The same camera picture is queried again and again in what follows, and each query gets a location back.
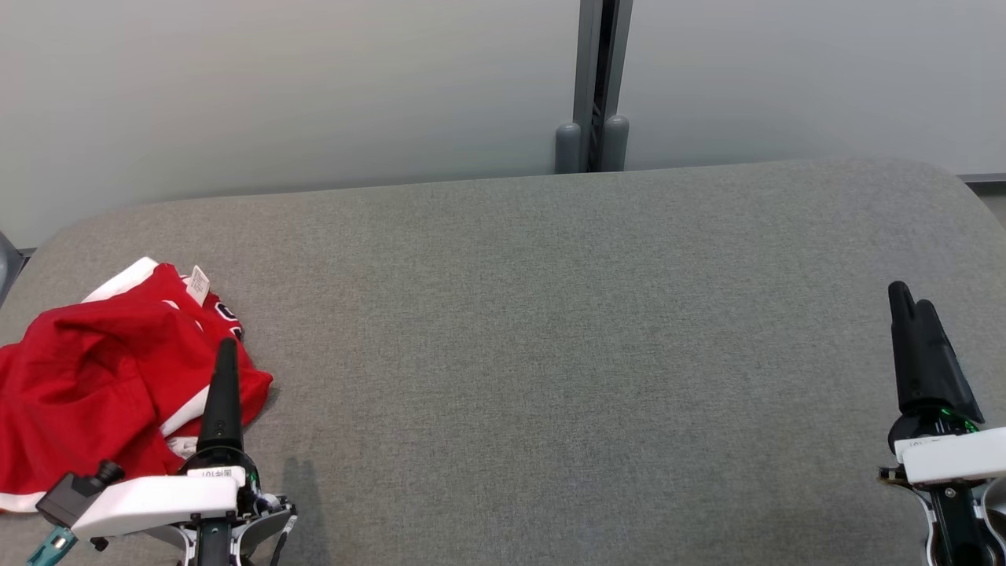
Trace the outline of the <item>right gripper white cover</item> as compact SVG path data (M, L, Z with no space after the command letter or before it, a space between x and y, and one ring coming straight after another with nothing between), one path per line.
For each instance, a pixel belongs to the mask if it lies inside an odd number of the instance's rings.
M890 282L891 339L902 414L941 405L984 419L940 315L908 284ZM1006 427L894 441L878 480L920 503L924 566L1006 566Z

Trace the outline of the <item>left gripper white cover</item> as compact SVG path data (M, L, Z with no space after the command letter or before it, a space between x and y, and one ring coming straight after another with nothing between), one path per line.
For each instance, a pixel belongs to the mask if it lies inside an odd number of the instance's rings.
M183 551L181 566L244 566L268 538L277 566L297 506L267 494L242 438L240 365L236 338L217 348L196 454L176 476L122 481L83 513L71 531L78 538L145 533Z

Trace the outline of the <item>red shorts white hem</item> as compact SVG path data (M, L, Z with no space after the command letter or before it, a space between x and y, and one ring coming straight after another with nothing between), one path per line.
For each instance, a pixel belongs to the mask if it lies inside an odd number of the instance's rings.
M162 427L207 387L215 347L164 303L43 313L0 347L0 513L31 513L66 471L101 460L127 479L179 469Z

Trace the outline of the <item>grey partition end frame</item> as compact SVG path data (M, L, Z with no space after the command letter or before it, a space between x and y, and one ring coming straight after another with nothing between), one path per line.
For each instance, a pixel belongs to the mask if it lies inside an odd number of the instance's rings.
M25 257L0 230L0 306L20 274Z

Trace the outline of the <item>grey rounded post cap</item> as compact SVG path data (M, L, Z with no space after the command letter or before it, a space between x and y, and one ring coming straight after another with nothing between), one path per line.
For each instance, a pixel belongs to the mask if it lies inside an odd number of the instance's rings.
M581 125L561 124L554 137L554 174L577 175L581 172Z
M630 123L625 116L606 119L601 129L599 168L603 172L624 171Z

